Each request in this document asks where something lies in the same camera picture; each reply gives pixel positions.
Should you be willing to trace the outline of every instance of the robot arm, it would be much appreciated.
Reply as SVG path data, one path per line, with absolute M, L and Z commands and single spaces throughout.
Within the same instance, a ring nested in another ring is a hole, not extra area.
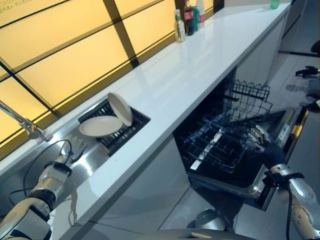
M 51 236 L 47 223 L 56 199 L 64 190 L 64 184 L 72 173 L 69 166 L 83 154 L 87 145 L 77 137 L 68 136 L 59 157 L 49 162 L 40 175 L 38 184 L 7 214 L 0 223 L 0 240 L 25 239 L 48 240 Z
M 281 191 L 281 186 L 289 186 L 292 195 L 290 220 L 304 240 L 320 238 L 320 206 L 311 187 L 304 181 L 300 173 L 286 165 L 285 154 L 271 139 L 268 133 L 256 125 L 247 134 L 246 145 L 261 153 L 264 165 L 269 169 L 267 178 L 272 179 L 274 187 L 284 196 L 282 200 L 288 204 L 288 194 Z

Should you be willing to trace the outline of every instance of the wire rack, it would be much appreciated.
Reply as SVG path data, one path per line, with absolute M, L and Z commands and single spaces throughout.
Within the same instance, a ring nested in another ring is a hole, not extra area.
M 235 80 L 225 86 L 223 100 L 224 122 L 240 122 L 261 116 L 265 119 L 272 107 L 268 102 L 270 87 Z
M 209 164 L 233 173 L 247 149 L 242 139 L 248 122 L 256 116 L 263 121 L 270 112 L 269 93 L 269 86 L 260 84 L 239 80 L 226 84 L 223 100 L 213 102 L 200 120 L 185 126 L 177 137 L 185 167 L 197 171 Z
M 111 157 L 117 150 L 119 150 L 129 139 L 131 139 L 140 129 L 142 129 L 149 121 L 150 118 L 138 112 L 131 107 L 133 122 L 131 126 L 123 125 L 118 131 L 109 134 L 105 137 L 96 138 L 105 148 L 109 151 L 108 156 Z M 84 121 L 98 117 L 98 116 L 115 116 L 116 114 L 112 110 L 109 100 L 106 99 L 94 109 L 80 117 L 78 121 L 83 123 Z

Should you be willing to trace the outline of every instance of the yellow backlit panel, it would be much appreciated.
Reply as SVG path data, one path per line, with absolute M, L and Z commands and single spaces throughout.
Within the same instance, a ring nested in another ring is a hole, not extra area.
M 4 70 L 2 67 L 0 67 L 0 77 L 5 75 L 6 73 L 7 73 L 6 70 Z
M 134 12 L 137 9 L 143 9 L 151 4 L 157 3 L 160 0 L 115 0 L 121 16 Z
M 19 75 L 55 106 L 127 60 L 116 29 L 110 26 L 22 70 Z
M 196 5 L 197 0 L 190 0 L 192 6 Z M 214 0 L 203 0 L 204 10 L 208 10 L 214 6 Z
M 165 0 L 123 20 L 136 54 L 174 30 L 173 0 Z
M 0 100 L 24 118 L 35 119 L 47 109 L 12 77 L 0 82 Z M 21 128 L 16 120 L 0 110 L 0 142 Z
M 36 11 L 63 2 L 62 0 L 0 0 L 0 26 Z
M 103 0 L 71 0 L 0 29 L 0 57 L 12 68 L 110 22 Z

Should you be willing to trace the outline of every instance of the black cable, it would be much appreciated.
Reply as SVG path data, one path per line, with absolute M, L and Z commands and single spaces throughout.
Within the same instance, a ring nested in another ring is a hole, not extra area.
M 289 206 L 288 206 L 288 213 L 286 217 L 286 227 L 285 227 L 285 236 L 286 240 L 290 240 L 290 217 L 291 217 L 291 210 L 292 210 L 292 193 L 290 191 L 290 184 L 286 184 L 283 186 L 283 188 L 288 192 L 289 194 Z
M 29 187 L 29 188 L 27 188 L 27 189 L 25 189 L 25 190 L 31 190 L 31 189 L 33 189 L 33 188 L 34 188 L 34 187 Z M 22 191 L 23 191 L 23 189 L 16 190 L 16 191 L 12 191 L 12 192 L 10 192 L 10 193 L 7 195 L 7 198 L 8 198 L 8 200 L 9 200 L 9 202 L 12 204 L 12 206 L 15 206 L 16 204 L 15 204 L 15 202 L 12 200 L 11 195 L 12 195 L 12 194 L 15 194 L 15 193 L 22 192 Z
M 32 160 L 30 166 L 28 167 L 28 169 L 26 170 L 26 172 L 25 172 L 25 174 L 24 174 L 22 185 L 23 185 L 23 193 L 24 193 L 24 196 L 25 196 L 25 197 L 27 196 L 26 179 L 27 179 L 27 175 L 28 175 L 31 167 L 33 166 L 33 164 L 39 159 L 39 157 L 40 157 L 46 150 L 48 150 L 50 147 L 52 147 L 53 145 L 55 145 L 55 144 L 57 144 L 57 143 L 59 143 L 59 142 L 68 142 L 68 143 L 69 143 L 69 145 L 70 145 L 70 150 L 69 150 L 69 153 L 68 153 L 68 158 L 66 159 L 66 161 L 64 162 L 64 164 L 66 164 L 66 162 L 69 160 L 70 155 L 71 155 L 71 153 L 72 153 L 72 144 L 71 144 L 71 142 L 70 142 L 68 139 L 62 139 L 62 140 L 56 141 L 56 142 L 52 143 L 51 145 L 47 146 L 45 149 L 43 149 L 43 150 L 35 157 L 35 159 Z

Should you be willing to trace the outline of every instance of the kitchen counter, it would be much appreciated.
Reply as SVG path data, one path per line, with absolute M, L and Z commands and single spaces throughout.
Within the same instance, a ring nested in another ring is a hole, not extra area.
M 64 201 L 51 213 L 52 239 L 70 239 L 109 200 L 192 110 L 252 50 L 290 9 L 281 3 L 225 7 L 205 22 L 205 28 L 172 43 L 47 128 L 56 132 L 74 117 L 101 102 L 108 92 L 151 118 L 122 148 L 77 188 L 76 204 Z M 0 162 L 0 175 L 9 174 L 26 153 L 30 140 Z M 76 223 L 69 223 L 70 209 Z

